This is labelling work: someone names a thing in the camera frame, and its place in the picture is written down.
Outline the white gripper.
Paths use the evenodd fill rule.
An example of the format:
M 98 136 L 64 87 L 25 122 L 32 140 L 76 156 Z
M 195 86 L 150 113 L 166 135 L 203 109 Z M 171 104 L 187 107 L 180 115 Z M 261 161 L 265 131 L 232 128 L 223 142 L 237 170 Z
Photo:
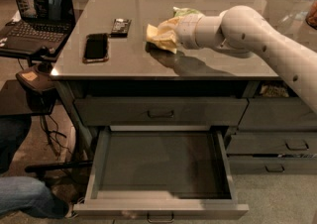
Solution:
M 189 14 L 181 18 L 175 27 L 178 42 L 188 50 L 218 49 L 225 37 L 221 32 L 220 16 Z

